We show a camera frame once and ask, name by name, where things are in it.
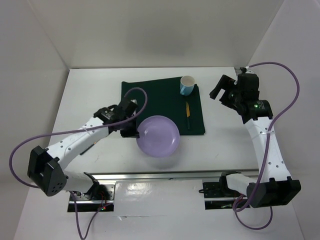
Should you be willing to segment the lilac plastic plate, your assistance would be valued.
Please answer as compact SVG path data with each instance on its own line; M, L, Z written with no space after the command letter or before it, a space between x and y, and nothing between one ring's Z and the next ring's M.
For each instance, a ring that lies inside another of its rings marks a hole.
M137 128L136 143L148 156L164 158L171 156L180 144L180 132L169 118L154 115L143 120Z

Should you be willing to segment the gold knife green handle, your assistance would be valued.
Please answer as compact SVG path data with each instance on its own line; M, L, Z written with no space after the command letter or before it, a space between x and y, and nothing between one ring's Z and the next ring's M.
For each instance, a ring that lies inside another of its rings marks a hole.
M191 123L190 123L190 107L189 107L189 103L186 101L185 102L185 106L186 106L186 121L187 121L187 129L191 130Z

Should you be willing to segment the blue mug white inside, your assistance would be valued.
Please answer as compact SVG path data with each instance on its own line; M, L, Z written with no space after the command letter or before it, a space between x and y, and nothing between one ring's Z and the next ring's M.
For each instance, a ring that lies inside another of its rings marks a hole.
M192 76L186 75L180 79L180 94L189 96L195 87L195 79Z

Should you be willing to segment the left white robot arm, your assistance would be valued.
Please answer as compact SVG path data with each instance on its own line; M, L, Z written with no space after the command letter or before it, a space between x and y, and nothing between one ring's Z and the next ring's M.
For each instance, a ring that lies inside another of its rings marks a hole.
M100 200L108 193L103 184L87 172L74 173L66 168L73 159L112 132L120 131L122 137L136 138L139 134L135 120L115 126L112 124L132 117L137 108L137 100L123 98L118 105L103 107L95 112L79 132L46 148L35 147L30 152L27 176L48 197L60 191L71 191L82 194L88 200Z

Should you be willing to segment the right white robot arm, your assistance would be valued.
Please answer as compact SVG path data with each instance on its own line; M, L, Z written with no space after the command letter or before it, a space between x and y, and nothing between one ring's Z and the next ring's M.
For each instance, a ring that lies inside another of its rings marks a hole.
M216 99L220 91L222 105L235 110L242 119L253 143L258 178L254 180L239 172L221 175L218 190L223 196L234 191L247 197L252 208L287 205L301 190L301 183L293 179L283 160L278 145L270 103L259 98L259 77L244 68L237 79L222 75L216 87L210 92Z

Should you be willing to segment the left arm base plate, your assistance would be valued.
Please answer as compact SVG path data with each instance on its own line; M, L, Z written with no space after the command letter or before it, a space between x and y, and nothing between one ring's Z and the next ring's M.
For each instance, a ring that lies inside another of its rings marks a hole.
M77 211L79 213L94 213L98 208L101 212L114 211L114 199L116 190L115 180L100 180L99 183L104 186L105 190L91 197L82 192L74 192Z

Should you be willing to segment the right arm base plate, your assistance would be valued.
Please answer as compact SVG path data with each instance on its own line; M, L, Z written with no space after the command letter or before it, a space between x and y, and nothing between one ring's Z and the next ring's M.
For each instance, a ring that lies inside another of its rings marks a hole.
M219 182L203 182L198 191L204 197L205 210L232 209L234 201L241 195L234 190L222 190Z

